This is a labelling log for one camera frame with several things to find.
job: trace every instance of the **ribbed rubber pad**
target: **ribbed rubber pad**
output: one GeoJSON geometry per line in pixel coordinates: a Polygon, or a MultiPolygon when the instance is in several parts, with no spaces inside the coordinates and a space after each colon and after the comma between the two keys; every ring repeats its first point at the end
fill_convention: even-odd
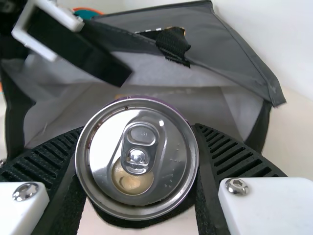
{"type": "Polygon", "coordinates": [[[201,124],[196,124],[195,128],[206,143],[217,187],[225,178],[286,176],[278,167],[242,142],[201,124]]]}
{"type": "Polygon", "coordinates": [[[194,126],[200,153],[195,200],[199,235],[230,235],[218,198],[220,182],[233,177],[286,177],[244,143],[213,128],[194,126]]]}
{"type": "Polygon", "coordinates": [[[0,182],[37,181],[51,199],[68,167],[82,128],[55,137],[27,150],[0,169],[0,182]]]}

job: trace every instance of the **white wall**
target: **white wall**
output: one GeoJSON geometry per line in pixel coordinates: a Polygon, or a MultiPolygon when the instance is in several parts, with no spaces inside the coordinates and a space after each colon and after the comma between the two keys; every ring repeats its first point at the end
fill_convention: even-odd
{"type": "Polygon", "coordinates": [[[312,0],[213,0],[281,85],[313,100],[312,0]]]}

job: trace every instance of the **can lid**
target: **can lid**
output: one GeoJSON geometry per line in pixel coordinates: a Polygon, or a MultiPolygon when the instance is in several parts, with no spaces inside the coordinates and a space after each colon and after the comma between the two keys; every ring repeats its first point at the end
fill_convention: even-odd
{"type": "Polygon", "coordinates": [[[133,206],[172,198],[158,208],[164,210],[188,193],[198,157],[192,129],[175,109],[133,98],[105,107],[88,122],[76,170],[88,196],[106,211],[108,197],[133,206]]]}

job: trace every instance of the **white surface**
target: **white surface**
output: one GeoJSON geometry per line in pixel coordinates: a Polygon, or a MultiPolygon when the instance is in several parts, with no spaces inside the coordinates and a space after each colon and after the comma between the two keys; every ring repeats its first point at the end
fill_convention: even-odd
{"type": "Polygon", "coordinates": [[[313,100],[313,1],[213,0],[283,86],[313,100]]]}
{"type": "Polygon", "coordinates": [[[73,32],[79,32],[84,26],[84,23],[81,18],[75,17],[67,9],[58,7],[58,5],[53,1],[28,0],[23,12],[12,30],[12,36],[21,42],[25,47],[32,49],[47,60],[55,61],[58,55],[27,33],[29,20],[36,8],[43,10],[56,19],[60,24],[73,32]]]}
{"type": "Polygon", "coordinates": [[[28,235],[34,230],[49,202],[43,183],[38,192],[25,201],[15,201],[12,194],[25,182],[0,183],[0,233],[2,235],[28,235]]]}
{"type": "Polygon", "coordinates": [[[312,235],[313,182],[304,178],[242,178],[245,196],[227,191],[220,203],[231,235],[312,235]]]}
{"type": "Polygon", "coordinates": [[[124,229],[104,222],[86,201],[77,235],[198,235],[194,207],[174,217],[146,229],[124,229]]]}

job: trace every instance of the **black fabric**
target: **black fabric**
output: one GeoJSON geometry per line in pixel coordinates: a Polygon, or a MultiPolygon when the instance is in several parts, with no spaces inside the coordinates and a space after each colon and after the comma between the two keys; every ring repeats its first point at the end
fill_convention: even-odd
{"type": "Polygon", "coordinates": [[[121,87],[132,73],[131,69],[104,48],[86,40],[82,36],[86,34],[85,30],[92,31],[92,28],[83,27],[83,33],[73,33],[44,11],[36,9],[27,32],[78,68],[121,87]]]}
{"type": "Polygon", "coordinates": [[[207,154],[202,130],[194,127],[199,148],[199,170],[195,201],[199,235],[230,235],[215,187],[210,158],[207,154]]]}
{"type": "Polygon", "coordinates": [[[6,101],[5,141],[7,161],[10,161],[24,151],[24,118],[35,102],[19,89],[1,64],[0,76],[6,101]]]}
{"type": "Polygon", "coordinates": [[[140,32],[140,35],[156,41],[156,46],[166,59],[190,68],[190,62],[186,60],[185,53],[190,45],[185,39],[185,30],[181,27],[171,27],[160,31],[140,32]]]}
{"type": "Polygon", "coordinates": [[[6,6],[6,4],[2,2],[2,6],[0,6],[0,35],[11,34],[12,28],[27,2],[27,0],[5,0],[5,1],[11,2],[11,4],[9,4],[10,11],[4,8],[7,7],[8,5],[6,6]]]}
{"type": "Polygon", "coordinates": [[[11,34],[0,35],[1,59],[26,59],[29,50],[16,41],[11,34]]]}
{"type": "Polygon", "coordinates": [[[250,135],[245,141],[245,144],[254,149],[258,153],[262,152],[265,144],[266,135],[268,133],[269,114],[272,108],[271,103],[263,101],[259,116],[256,119],[250,135]]]}

